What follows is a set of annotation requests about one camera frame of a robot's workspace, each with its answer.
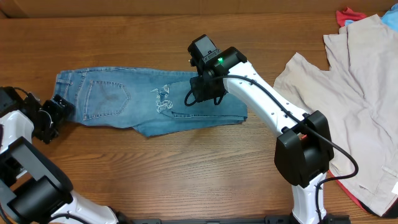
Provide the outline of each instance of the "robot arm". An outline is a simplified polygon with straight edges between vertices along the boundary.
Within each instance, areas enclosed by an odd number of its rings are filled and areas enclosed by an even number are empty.
[[[97,205],[73,190],[69,178],[32,145],[32,135],[50,142],[73,111],[60,96],[39,105],[31,93],[22,100],[0,88],[0,204],[17,223],[130,223],[121,213]],[[32,178],[10,187],[29,173]]]
[[[222,99],[227,91],[247,104],[277,138],[275,165],[292,184],[294,221],[300,224],[319,223],[315,186],[326,177],[329,161],[334,156],[333,148],[307,133],[297,121],[330,140],[326,118],[319,111],[309,115],[280,96],[234,47],[220,53],[214,43],[203,35],[192,42],[188,51],[192,56],[191,65],[197,67],[199,74],[190,80],[195,102],[214,98],[216,104],[216,98]],[[324,218],[326,210],[323,207],[322,190],[319,192],[318,204],[321,217]]]

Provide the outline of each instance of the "jeans back pocket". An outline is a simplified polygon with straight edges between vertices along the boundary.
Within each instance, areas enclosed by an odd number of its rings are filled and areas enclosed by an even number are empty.
[[[130,93],[121,83],[90,80],[83,120],[119,115],[130,99]]]

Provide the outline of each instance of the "cardboard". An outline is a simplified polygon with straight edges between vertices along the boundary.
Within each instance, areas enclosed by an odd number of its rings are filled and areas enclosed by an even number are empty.
[[[0,0],[9,17],[386,11],[396,0]]]

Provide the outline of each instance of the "denim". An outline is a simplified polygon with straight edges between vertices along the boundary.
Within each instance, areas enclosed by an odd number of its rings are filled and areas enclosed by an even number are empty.
[[[381,21],[391,29],[398,32],[398,3],[393,5],[386,14],[381,17]]]
[[[185,106],[189,79],[195,76],[196,72],[150,68],[68,70],[57,75],[54,95],[75,105],[70,121],[86,126],[134,128],[147,137],[246,120],[246,105],[229,93],[218,106],[213,100]]]
[[[344,23],[344,26],[348,26],[348,25],[352,24],[353,22],[355,22],[355,21],[353,21],[353,20],[351,20],[351,19],[347,19],[347,20],[345,21],[345,23]]]

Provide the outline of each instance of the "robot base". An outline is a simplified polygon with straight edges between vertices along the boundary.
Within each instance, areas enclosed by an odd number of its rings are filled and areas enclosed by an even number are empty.
[[[265,218],[225,218],[212,220],[166,220],[143,219],[131,220],[133,224],[298,224],[292,214],[270,215]],[[324,224],[351,224],[348,215],[334,216],[327,214]]]

